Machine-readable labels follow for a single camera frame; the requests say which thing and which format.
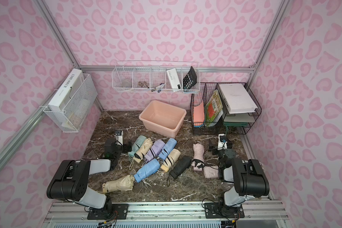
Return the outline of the pink plastic storage box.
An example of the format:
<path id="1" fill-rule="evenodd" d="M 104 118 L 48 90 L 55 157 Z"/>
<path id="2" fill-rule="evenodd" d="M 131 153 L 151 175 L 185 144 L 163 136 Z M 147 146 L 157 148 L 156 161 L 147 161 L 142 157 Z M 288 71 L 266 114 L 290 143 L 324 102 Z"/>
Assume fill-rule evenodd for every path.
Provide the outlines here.
<path id="1" fill-rule="evenodd" d="M 147 130 L 175 138 L 180 131 L 187 111 L 158 100 L 153 100 L 141 112 L 139 119 Z"/>

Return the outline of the beige umbrella black trim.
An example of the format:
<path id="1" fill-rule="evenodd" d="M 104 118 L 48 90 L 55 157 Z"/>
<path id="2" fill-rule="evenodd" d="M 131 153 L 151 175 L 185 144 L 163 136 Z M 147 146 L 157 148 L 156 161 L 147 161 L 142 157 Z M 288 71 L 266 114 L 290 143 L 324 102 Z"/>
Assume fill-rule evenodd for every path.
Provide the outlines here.
<path id="1" fill-rule="evenodd" d="M 140 146 L 140 148 L 137 150 L 137 152 L 135 153 L 133 160 L 136 163 L 140 163 L 144 159 L 145 155 L 147 154 L 149 149 L 152 147 L 152 145 L 153 145 L 153 142 L 151 138 L 147 138 L 143 142 L 143 144 Z"/>

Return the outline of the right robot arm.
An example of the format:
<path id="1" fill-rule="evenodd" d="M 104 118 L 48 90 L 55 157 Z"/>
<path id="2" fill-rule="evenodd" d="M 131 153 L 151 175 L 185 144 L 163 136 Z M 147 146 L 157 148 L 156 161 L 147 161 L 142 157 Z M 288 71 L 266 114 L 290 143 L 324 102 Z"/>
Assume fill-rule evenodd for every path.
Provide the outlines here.
<path id="1" fill-rule="evenodd" d="M 238 208 L 250 199 L 269 195 L 269 182 L 258 160 L 237 158 L 236 152 L 230 148 L 219 150 L 218 160 L 217 178 L 233 184 L 220 197 L 220 206 Z"/>

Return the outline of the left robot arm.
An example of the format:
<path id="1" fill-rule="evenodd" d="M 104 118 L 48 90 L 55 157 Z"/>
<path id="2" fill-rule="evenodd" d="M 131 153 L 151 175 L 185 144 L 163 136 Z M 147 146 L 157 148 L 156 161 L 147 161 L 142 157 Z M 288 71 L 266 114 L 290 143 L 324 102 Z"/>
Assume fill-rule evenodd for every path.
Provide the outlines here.
<path id="1" fill-rule="evenodd" d="M 62 161 L 47 188 L 47 197 L 74 202 L 88 207 L 90 212 L 112 213 L 111 200 L 88 187 L 89 176 L 110 171 L 112 162 L 123 152 L 123 143 L 118 139 L 108 140 L 104 147 L 104 159 Z"/>

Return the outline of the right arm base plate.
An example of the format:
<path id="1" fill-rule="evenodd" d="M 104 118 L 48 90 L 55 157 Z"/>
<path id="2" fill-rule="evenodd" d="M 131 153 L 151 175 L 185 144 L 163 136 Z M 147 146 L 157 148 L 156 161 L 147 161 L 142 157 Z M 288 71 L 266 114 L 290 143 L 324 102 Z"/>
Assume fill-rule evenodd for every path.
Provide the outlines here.
<path id="1" fill-rule="evenodd" d="M 228 207 L 220 206 L 214 202 L 203 202 L 202 207 L 205 211 L 205 217 L 208 219 L 242 219 L 245 217 L 242 206 L 240 207 Z"/>

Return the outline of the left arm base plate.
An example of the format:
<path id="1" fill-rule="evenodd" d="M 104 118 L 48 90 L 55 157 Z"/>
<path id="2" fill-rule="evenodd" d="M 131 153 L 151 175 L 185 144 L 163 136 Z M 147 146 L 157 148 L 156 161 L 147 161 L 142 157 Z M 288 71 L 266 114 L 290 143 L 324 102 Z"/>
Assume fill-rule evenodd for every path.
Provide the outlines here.
<path id="1" fill-rule="evenodd" d="M 129 204 L 116 203 L 111 206 L 111 209 L 93 209 L 90 208 L 87 216 L 87 220 L 112 220 L 120 219 L 124 220 L 128 214 Z"/>

